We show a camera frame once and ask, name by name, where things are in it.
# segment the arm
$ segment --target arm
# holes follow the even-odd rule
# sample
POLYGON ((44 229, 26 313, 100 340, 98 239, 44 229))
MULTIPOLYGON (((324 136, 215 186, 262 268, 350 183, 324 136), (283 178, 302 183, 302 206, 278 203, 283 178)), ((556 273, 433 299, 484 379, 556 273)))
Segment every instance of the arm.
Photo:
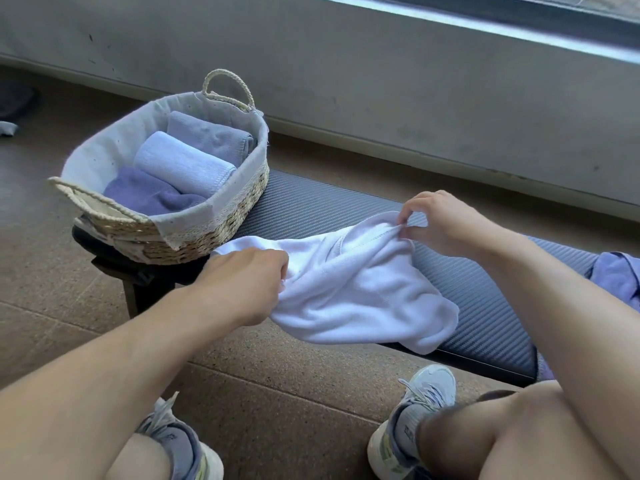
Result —
POLYGON ((212 257, 197 281, 0 392, 0 477, 101 479, 188 359, 264 320, 283 251, 212 257))
POLYGON ((428 217, 405 237, 477 261, 498 284, 582 421, 630 476, 640 471, 640 314, 452 195, 408 201, 428 217))

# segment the white towel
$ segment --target white towel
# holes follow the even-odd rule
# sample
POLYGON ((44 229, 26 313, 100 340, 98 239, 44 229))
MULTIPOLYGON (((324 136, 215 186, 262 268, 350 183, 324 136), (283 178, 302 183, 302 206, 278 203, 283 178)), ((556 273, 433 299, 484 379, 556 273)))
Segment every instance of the white towel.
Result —
POLYGON ((242 164, 254 147, 253 136, 247 131, 199 120, 179 111, 169 114, 166 132, 236 167, 242 164))
POLYGON ((133 166, 174 186, 183 194, 204 198, 216 193, 236 167, 190 147, 162 131, 151 135, 136 153, 133 166))
POLYGON ((316 344, 400 342, 421 355, 458 325, 458 307, 413 266, 413 243, 400 239, 397 212, 336 232, 268 241, 240 237, 215 252, 249 247, 289 253, 289 270, 271 318, 316 344))

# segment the white shoe sole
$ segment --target white shoe sole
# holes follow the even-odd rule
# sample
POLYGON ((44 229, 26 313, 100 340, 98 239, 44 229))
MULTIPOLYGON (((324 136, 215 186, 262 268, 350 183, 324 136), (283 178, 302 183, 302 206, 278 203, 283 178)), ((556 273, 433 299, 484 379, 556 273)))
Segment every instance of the white shoe sole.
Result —
POLYGON ((369 439, 369 444, 367 445, 369 466, 380 480, 403 480, 405 476, 408 475, 408 472, 398 474, 389 471, 388 466, 382 459, 382 455, 380 455, 380 443, 382 443, 382 436, 385 434, 385 430, 387 429, 387 423, 388 421, 384 421, 384 423, 375 430, 369 439))
POLYGON ((225 476, 225 466, 222 464, 222 460, 218 456, 218 453, 213 451, 206 444, 200 442, 200 447, 207 459, 207 478, 206 480, 222 480, 225 476))

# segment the gray wall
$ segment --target gray wall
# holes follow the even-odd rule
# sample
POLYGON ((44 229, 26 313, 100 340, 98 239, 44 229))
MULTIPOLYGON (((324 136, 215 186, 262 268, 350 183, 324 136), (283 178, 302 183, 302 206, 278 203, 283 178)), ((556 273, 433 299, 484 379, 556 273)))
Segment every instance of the gray wall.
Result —
POLYGON ((0 54, 640 204, 640 67, 329 0, 3 0, 0 54))

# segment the stool leg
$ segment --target stool leg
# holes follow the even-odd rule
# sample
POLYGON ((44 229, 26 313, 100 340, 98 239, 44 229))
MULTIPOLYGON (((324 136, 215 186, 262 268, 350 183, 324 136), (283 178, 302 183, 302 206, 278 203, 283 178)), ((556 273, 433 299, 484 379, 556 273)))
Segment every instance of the stool leg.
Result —
POLYGON ((124 296, 127 300, 129 318, 134 318, 140 313, 155 305, 160 298, 175 288, 175 283, 154 278, 148 285, 142 286, 123 280, 124 296))

